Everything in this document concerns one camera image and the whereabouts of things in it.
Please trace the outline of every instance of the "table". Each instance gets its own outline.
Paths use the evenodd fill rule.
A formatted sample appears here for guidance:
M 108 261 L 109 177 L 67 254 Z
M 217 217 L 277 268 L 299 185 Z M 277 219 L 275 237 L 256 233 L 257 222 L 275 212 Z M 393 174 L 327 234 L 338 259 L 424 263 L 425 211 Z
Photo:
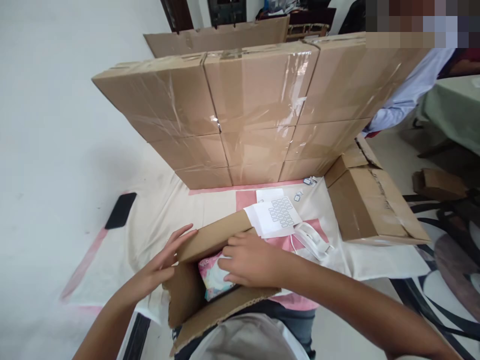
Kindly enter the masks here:
M 480 156 L 480 75 L 438 80 L 420 100 L 416 117 Z

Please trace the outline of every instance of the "black phone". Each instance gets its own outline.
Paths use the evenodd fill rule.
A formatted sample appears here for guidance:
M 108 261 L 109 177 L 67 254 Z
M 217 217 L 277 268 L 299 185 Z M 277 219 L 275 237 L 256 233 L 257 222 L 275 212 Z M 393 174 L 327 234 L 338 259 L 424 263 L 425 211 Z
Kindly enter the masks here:
M 136 197 L 136 192 L 120 195 L 106 222 L 105 229 L 117 229 L 125 226 Z

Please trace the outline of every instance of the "cardboard box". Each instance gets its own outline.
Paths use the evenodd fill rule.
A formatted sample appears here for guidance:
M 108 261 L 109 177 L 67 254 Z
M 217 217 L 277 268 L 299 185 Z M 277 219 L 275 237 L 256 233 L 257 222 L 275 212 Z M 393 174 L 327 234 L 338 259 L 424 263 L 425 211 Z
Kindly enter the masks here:
M 256 162 L 229 166 L 233 185 L 254 185 L 277 183 L 282 170 L 282 162 Z
M 173 343 L 175 353 L 208 328 L 221 323 L 254 303 L 267 299 L 280 289 L 239 286 L 210 302 L 205 300 L 205 285 L 198 261 L 218 253 L 236 233 L 251 231 L 244 210 L 233 213 L 198 230 L 198 234 L 178 250 L 178 266 L 173 277 L 163 284 L 170 294 L 168 325 L 182 326 Z
M 285 160 L 338 157 L 370 119 L 297 125 Z
M 281 169 L 279 182 L 322 177 L 336 160 L 334 157 L 320 157 L 311 159 L 285 161 Z
M 299 41 L 209 52 L 203 66 L 221 131 L 296 125 L 318 55 Z
M 344 172 L 353 168 L 383 169 L 362 134 L 358 135 L 325 175 L 329 188 Z
M 175 174 L 190 190 L 226 188 L 232 186 L 228 167 L 177 170 Z
M 282 163 L 289 150 L 294 126 L 222 132 L 228 166 L 255 163 Z
M 228 166 L 219 134 L 172 137 L 152 142 L 150 145 L 175 171 Z
M 239 22 L 179 33 L 144 34 L 156 58 L 207 51 L 241 49 L 284 43 L 290 18 L 277 17 L 258 22 Z
M 219 134 L 204 57 L 120 63 L 92 81 L 149 143 Z
M 430 242 L 384 170 L 348 169 L 328 188 L 328 193 L 344 241 L 376 246 Z
M 429 199 L 453 201 L 467 197 L 462 179 L 448 172 L 424 168 L 412 176 L 413 191 Z
M 428 48 L 367 48 L 365 32 L 304 40 L 320 49 L 298 124 L 372 118 Z

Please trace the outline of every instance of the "hand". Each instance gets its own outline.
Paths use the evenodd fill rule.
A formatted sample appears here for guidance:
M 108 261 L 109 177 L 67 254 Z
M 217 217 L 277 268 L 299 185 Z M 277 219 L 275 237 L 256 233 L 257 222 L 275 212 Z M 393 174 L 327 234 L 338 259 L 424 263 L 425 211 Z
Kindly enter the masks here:
M 193 224 L 189 224 L 174 231 L 163 250 L 128 280 L 115 295 L 128 305 L 136 304 L 161 283 L 170 279 L 174 275 L 175 268 L 172 265 L 177 262 L 176 252 L 178 248 L 198 232 L 194 229 L 184 234 L 192 227 Z
M 218 267 L 229 272 L 224 280 L 249 287 L 281 288 L 292 260 L 289 252 L 249 232 L 230 237 L 223 255 L 231 257 L 218 259 Z

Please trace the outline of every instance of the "tissue package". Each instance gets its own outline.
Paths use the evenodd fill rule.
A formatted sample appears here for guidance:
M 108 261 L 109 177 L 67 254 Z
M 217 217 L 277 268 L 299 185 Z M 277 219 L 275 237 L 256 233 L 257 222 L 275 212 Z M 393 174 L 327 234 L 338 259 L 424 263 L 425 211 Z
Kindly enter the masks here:
M 220 251 L 218 254 L 207 257 L 198 263 L 198 271 L 205 284 L 205 299 L 212 300 L 220 294 L 230 290 L 235 284 L 230 281 L 224 281 L 228 271 L 219 268 L 218 260 L 225 258 Z

